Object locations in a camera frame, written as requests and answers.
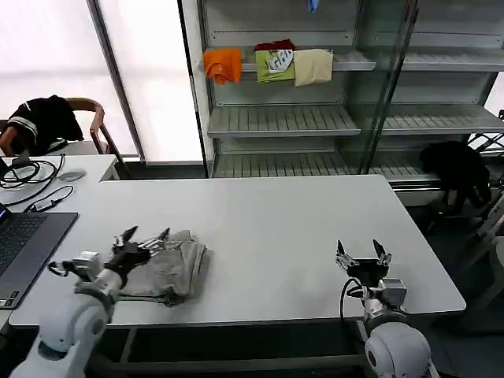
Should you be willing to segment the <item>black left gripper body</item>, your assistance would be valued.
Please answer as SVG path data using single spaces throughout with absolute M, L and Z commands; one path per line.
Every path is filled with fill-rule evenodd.
M 127 276 L 134 268 L 145 265 L 150 258 L 150 251 L 138 243 L 127 242 L 122 245 L 113 245 L 112 257 L 104 264 L 104 268 L 119 276 Z

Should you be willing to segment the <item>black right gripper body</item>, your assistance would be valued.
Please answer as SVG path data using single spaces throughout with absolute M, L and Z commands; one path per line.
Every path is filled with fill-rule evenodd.
M 357 259 L 357 264 L 349 266 L 346 274 L 356 279 L 365 287 L 377 287 L 389 272 L 389 266 L 379 263 L 378 259 Z

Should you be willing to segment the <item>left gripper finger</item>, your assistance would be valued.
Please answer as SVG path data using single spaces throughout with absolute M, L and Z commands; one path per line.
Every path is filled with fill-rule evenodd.
M 132 228 L 128 228 L 123 231 L 120 235 L 116 235 L 113 241 L 113 248 L 121 248 L 128 244 L 132 236 L 136 233 L 138 226 L 135 225 Z
M 164 250 L 165 243 L 169 240 L 170 228 L 166 228 L 158 236 L 147 239 L 139 244 L 140 249 L 148 250 L 149 252 L 159 252 Z

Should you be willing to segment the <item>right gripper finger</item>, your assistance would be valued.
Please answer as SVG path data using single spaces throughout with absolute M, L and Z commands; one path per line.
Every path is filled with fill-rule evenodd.
M 344 250 L 340 239 L 337 241 L 335 260 L 341 269 L 348 269 L 357 265 L 357 262 Z
M 388 267 L 391 263 L 392 254 L 387 252 L 384 246 L 379 243 L 376 239 L 372 240 L 373 248 L 377 256 L 377 264 L 381 266 Z

